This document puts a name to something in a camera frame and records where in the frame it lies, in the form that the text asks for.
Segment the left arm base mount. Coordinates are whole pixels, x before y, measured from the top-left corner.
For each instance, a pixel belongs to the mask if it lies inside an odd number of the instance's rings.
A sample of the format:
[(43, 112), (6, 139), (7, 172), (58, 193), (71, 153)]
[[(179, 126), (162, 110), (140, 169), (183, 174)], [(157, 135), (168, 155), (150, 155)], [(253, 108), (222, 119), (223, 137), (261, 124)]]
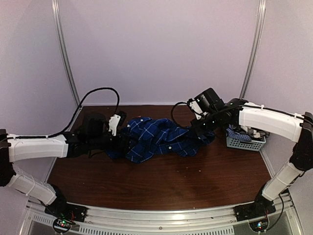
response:
[(45, 213), (62, 220), (84, 222), (87, 208), (68, 203), (61, 190), (54, 184), (51, 186), (56, 192), (56, 199), (50, 205), (42, 203)]

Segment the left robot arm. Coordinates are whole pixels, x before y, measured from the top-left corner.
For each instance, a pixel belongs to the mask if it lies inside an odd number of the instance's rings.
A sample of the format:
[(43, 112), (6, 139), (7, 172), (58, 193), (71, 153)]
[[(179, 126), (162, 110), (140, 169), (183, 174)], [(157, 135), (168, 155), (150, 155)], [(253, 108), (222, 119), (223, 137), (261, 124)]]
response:
[(118, 131), (126, 118), (123, 111), (109, 119), (99, 113), (84, 116), (81, 126), (75, 131), (62, 131), (50, 136), (10, 135), (0, 131), (0, 185), (12, 187), (37, 198), (59, 217), (70, 213), (70, 206), (61, 190), (43, 183), (32, 175), (13, 166), (14, 162), (41, 158), (76, 158), (87, 154), (92, 157), (96, 150), (128, 149), (128, 138)]

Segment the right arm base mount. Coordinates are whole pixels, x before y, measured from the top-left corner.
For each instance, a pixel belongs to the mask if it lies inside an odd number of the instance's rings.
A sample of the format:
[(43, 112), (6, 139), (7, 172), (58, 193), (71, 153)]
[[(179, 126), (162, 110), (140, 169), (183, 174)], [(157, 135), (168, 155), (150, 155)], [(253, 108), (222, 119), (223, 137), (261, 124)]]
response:
[(237, 221), (251, 220), (276, 212), (273, 200), (270, 201), (266, 199), (262, 195), (262, 190), (263, 189), (259, 190), (252, 203), (241, 204), (234, 207), (233, 210)]

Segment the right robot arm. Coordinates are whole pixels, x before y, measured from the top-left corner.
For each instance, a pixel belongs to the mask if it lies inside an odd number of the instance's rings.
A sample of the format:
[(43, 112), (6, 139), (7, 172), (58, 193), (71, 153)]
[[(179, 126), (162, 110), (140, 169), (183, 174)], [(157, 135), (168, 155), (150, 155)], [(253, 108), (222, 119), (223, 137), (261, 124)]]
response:
[(313, 167), (313, 116), (278, 111), (256, 105), (245, 99), (234, 98), (225, 103), (209, 88), (187, 101), (195, 114), (192, 128), (198, 135), (213, 131), (218, 127), (247, 127), (282, 136), (295, 143), (289, 161), (262, 188), (256, 202), (251, 204), (251, 212), (261, 216), (273, 201), (293, 182)]

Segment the light blue plastic basket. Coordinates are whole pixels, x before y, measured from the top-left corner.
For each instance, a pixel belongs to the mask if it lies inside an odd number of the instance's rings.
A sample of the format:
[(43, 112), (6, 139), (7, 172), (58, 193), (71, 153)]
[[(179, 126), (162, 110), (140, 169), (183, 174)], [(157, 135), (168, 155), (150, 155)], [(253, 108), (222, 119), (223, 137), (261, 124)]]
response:
[(244, 142), (231, 137), (226, 137), (226, 146), (229, 148), (259, 152), (265, 144), (265, 137), (262, 137), (259, 140), (251, 140), (250, 142)]

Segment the small blue gingham shirt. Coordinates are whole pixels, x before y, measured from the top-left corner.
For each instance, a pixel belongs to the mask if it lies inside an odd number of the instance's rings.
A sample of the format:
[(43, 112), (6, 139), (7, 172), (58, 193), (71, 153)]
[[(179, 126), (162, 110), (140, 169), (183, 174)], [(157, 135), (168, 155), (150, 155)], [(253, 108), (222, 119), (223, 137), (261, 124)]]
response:
[(226, 132), (228, 137), (235, 140), (239, 140), (242, 142), (252, 142), (252, 138), (247, 133), (235, 131), (231, 126), (226, 128)]

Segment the blue plaid long sleeve shirt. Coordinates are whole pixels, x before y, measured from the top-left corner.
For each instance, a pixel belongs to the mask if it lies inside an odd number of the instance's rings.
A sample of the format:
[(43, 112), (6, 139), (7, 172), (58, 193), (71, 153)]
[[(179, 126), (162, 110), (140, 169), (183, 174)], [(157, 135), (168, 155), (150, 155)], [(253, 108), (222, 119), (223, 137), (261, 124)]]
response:
[(105, 149), (111, 159), (125, 158), (133, 163), (143, 163), (154, 155), (176, 153), (181, 157), (194, 157), (202, 146), (215, 139), (215, 133), (197, 136), (190, 127), (178, 127), (168, 118), (137, 117), (128, 121), (120, 134), (127, 138), (126, 150), (121, 147)]

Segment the black white checked shirt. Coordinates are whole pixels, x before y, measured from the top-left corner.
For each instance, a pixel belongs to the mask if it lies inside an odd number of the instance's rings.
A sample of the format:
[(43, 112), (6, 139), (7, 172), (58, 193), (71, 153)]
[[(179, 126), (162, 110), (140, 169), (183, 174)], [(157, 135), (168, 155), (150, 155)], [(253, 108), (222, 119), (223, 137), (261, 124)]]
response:
[(231, 126), (235, 131), (247, 133), (252, 138), (252, 140), (253, 139), (259, 140), (262, 137), (269, 136), (269, 132), (264, 131), (264, 130), (255, 129), (255, 128), (251, 128), (251, 127), (240, 126), (240, 125), (239, 126), (237, 126), (237, 125), (229, 125), (229, 126)]

